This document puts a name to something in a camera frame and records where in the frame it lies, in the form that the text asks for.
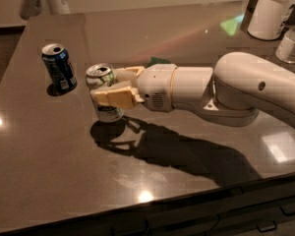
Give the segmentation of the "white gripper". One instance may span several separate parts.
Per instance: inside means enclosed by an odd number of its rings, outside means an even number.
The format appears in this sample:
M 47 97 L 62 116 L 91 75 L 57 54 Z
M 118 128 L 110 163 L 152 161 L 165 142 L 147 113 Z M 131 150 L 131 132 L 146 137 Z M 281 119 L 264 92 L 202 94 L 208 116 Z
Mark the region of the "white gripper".
M 132 109 L 143 103 L 150 111 L 170 112 L 172 79 L 177 66 L 156 64 L 118 68 L 114 70 L 117 84 L 90 91 L 91 98 L 104 106 Z M 137 82 L 138 88 L 131 83 Z

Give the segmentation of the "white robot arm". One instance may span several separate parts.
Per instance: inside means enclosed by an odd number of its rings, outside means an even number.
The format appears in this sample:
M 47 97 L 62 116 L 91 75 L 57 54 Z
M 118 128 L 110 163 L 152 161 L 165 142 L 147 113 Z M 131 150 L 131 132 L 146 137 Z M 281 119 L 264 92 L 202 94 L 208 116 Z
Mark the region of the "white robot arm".
M 249 53 L 225 54 L 213 68 L 155 64 L 115 73 L 114 85 L 90 92 L 96 103 L 185 110 L 230 127 L 247 126 L 262 111 L 295 129 L 295 73 Z

